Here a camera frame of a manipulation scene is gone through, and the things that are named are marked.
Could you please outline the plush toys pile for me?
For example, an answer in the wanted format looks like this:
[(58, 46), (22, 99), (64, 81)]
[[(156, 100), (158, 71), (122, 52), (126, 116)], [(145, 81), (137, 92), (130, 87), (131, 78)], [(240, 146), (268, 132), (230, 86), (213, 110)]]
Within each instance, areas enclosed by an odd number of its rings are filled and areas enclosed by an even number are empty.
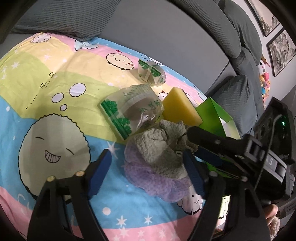
[(261, 95), (263, 101), (266, 102), (269, 97), (270, 91), (270, 80), (269, 80), (269, 72), (267, 71), (267, 67), (271, 68), (270, 64), (267, 62), (264, 56), (261, 57), (261, 60), (258, 65), (259, 70), (259, 80), (261, 84)]

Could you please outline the small clear bag green print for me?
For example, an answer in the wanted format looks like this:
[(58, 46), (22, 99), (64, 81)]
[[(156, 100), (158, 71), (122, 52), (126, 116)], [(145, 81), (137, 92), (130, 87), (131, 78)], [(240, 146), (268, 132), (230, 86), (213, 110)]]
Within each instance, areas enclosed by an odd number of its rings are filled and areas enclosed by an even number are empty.
[(151, 86), (161, 86), (166, 82), (166, 74), (163, 68), (154, 61), (138, 60), (139, 78)]

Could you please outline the colourful cartoon blanket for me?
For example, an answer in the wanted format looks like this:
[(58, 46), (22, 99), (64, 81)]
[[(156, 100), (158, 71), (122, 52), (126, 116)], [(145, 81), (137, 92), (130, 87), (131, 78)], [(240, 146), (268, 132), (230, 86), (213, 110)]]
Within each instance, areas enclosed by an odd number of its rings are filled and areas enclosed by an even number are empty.
[(109, 96), (142, 83), (137, 69), (149, 56), (94, 38), (80, 42), (37, 33), (1, 57), (1, 206), (21, 237), (41, 185), (50, 175), (67, 177), (104, 149), (112, 165), (94, 212), (111, 240), (186, 240), (204, 201), (148, 194), (125, 175), (133, 161), (125, 140), (101, 109)]

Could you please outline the yellow sponge green scrub pad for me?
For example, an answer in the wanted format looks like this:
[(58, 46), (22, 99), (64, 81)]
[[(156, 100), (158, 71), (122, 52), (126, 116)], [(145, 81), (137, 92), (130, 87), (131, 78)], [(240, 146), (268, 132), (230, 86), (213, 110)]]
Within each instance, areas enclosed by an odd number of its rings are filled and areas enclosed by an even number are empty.
[(178, 123), (182, 121), (187, 126), (199, 126), (203, 123), (196, 109), (184, 91), (173, 87), (163, 99), (163, 117), (167, 121)]

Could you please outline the framed picture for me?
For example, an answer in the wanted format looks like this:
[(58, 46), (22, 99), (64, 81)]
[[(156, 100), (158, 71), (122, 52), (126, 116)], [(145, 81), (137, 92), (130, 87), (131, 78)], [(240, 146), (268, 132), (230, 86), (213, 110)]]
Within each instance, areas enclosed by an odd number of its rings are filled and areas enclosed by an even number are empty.
[(287, 31), (282, 28), (268, 43), (273, 76), (276, 77), (295, 56), (295, 44)]
[(280, 25), (279, 20), (261, 1), (246, 0), (245, 2), (255, 16), (264, 37)]

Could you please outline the purple mesh cloth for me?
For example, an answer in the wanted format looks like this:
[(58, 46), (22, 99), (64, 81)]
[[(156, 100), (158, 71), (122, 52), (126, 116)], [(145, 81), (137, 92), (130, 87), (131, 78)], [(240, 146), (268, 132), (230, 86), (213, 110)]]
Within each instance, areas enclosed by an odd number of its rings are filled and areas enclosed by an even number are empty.
[(165, 202), (173, 203), (189, 194), (192, 185), (189, 177), (180, 180), (157, 174), (144, 161), (134, 141), (125, 146), (125, 176), (135, 187), (143, 189), (150, 196), (157, 196)]

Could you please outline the grey cushion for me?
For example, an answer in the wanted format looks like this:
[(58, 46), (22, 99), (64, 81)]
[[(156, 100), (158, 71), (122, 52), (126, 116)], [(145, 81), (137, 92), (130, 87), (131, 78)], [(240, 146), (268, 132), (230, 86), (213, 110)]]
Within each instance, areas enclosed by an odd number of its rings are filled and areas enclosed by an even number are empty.
[(254, 135), (254, 127), (263, 114), (263, 102), (255, 102), (254, 91), (247, 76), (237, 75), (211, 96), (232, 117), (240, 136)]

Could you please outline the grey sofa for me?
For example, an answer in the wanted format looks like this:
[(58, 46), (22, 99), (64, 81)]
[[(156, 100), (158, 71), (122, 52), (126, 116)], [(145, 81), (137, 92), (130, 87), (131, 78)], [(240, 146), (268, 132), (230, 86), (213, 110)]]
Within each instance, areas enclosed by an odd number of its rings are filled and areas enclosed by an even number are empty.
[(109, 40), (180, 72), (207, 96), (245, 75), (263, 102), (259, 34), (234, 1), (1, 1), (1, 55), (38, 32)]

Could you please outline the green white cardboard box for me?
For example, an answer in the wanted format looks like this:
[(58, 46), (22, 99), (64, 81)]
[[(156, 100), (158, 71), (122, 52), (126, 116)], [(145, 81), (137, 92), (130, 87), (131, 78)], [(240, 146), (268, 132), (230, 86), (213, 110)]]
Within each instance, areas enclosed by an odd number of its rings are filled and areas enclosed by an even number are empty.
[[(200, 125), (203, 130), (222, 138), (241, 139), (233, 118), (212, 98), (209, 97), (202, 102), (196, 111), (203, 121)], [(199, 159), (207, 165), (210, 171), (215, 171), (225, 178), (239, 178), (239, 170), (233, 170), (234, 166), (225, 158), (220, 159), (219, 156), (211, 155), (207, 160), (205, 155), (206, 153), (202, 151), (202, 156)]]

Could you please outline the grey green cloth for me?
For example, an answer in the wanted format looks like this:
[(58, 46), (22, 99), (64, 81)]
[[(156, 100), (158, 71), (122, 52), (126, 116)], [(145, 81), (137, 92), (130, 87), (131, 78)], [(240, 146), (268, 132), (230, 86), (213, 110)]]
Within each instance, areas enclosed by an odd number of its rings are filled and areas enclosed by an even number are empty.
[(161, 120), (144, 132), (133, 136), (131, 142), (141, 154), (144, 163), (165, 177), (180, 180), (187, 177), (183, 152), (198, 149), (187, 137), (188, 126), (182, 121)]

